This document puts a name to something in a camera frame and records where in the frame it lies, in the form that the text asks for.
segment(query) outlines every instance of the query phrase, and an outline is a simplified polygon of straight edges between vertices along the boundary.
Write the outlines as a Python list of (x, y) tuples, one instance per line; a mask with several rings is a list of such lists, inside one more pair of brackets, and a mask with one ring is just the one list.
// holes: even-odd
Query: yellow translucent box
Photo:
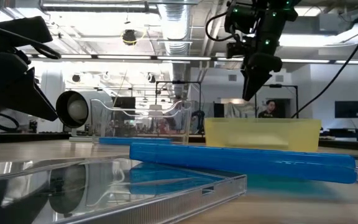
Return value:
[(316, 152), (317, 119), (206, 118), (207, 146)]

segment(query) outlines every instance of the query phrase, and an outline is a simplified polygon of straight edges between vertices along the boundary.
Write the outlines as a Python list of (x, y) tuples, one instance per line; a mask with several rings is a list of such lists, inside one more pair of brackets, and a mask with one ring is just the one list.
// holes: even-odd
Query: blue object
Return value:
[(170, 144), (169, 138), (118, 138), (118, 137), (102, 137), (99, 138), (100, 144), (114, 144), (114, 145), (126, 145), (130, 146), (134, 142), (152, 142)]
[(357, 178), (354, 158), (342, 154), (133, 143), (129, 157), (174, 166), (344, 184), (352, 184)]

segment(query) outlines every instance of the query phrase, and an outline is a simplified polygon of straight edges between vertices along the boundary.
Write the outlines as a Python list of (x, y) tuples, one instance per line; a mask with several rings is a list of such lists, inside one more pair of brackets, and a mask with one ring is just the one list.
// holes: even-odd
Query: ceiling pipe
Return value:
[[(224, 12), (227, 11), (227, 7), (226, 7), (226, 4), (227, 4), (228, 0), (224, 0), (223, 1), (223, 4), (218, 12), (218, 14), (222, 14)], [(216, 25), (213, 27), (212, 29), (212, 33), (211, 33), (211, 36), (216, 38), (216, 36), (218, 35), (219, 33), (219, 27), (221, 26), (221, 24), (223, 23), (224, 21), (224, 16), (221, 16), (220, 18), (217, 19), (218, 21), (216, 21)], [(214, 43), (215, 41), (210, 41), (209, 42), (209, 45), (208, 45), (208, 48), (207, 48), (207, 51), (206, 51), (206, 55), (207, 56), (210, 56), (211, 55), (211, 52), (212, 52), (212, 48), (214, 47)]]
[[(159, 4), (158, 10), (162, 18), (162, 33), (164, 39), (185, 40), (190, 34), (190, 6), (181, 4)], [(184, 42), (164, 42), (169, 56), (189, 55), (190, 45)], [(190, 65), (187, 63), (172, 63), (172, 80), (187, 81), (190, 79)], [(186, 86), (173, 85), (175, 96), (184, 97)]]
[[(207, 16), (207, 18), (206, 18), (204, 24), (206, 24), (206, 22), (207, 22), (211, 17), (216, 16), (216, 11), (218, 10), (218, 4), (219, 4), (219, 0), (214, 0), (214, 1), (213, 1), (211, 13), (208, 14), (208, 16)], [(208, 32), (209, 32), (209, 33), (211, 32), (211, 29), (212, 29), (212, 27), (213, 27), (213, 24), (208, 27)], [(208, 42), (209, 42), (209, 38), (208, 38), (208, 36), (205, 34), (205, 35), (204, 35), (203, 46), (202, 46), (201, 52), (200, 52), (200, 56), (204, 56), (205, 50), (206, 50), (206, 46), (207, 46)]]

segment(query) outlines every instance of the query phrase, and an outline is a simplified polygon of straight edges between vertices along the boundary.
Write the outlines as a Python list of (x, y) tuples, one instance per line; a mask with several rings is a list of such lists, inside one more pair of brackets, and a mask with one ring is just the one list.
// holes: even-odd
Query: desk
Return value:
[(358, 141), (358, 128), (331, 128), (322, 136), (333, 136), (336, 138), (355, 138)]
[[(320, 152), (358, 155), (348, 149)], [(121, 156), (128, 147), (42, 141), (0, 144), (0, 162), (62, 157)], [(195, 215), (181, 224), (358, 223), (358, 184), (249, 176), (247, 195)]]

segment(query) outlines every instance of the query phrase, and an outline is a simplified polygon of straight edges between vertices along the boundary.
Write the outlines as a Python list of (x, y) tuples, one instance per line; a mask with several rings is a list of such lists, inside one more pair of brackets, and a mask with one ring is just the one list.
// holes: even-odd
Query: lab equipment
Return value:
[[(242, 98), (249, 101), (271, 77), (271, 71), (279, 72), (282, 61), (274, 56), (286, 21), (295, 21), (294, 10), (300, 0), (255, 0), (244, 3), (233, 0), (227, 4), (226, 12), (212, 17), (205, 25), (208, 38), (213, 41), (236, 40), (227, 44), (226, 57), (244, 56), (241, 73), (244, 76)], [(212, 20), (226, 16), (224, 30), (230, 36), (217, 39), (211, 37), (208, 26)]]
[(54, 121), (57, 114), (34, 81), (31, 61), (17, 47), (32, 45), (48, 58), (60, 54), (42, 44), (52, 41), (45, 21), (40, 16), (0, 22), (0, 106)]

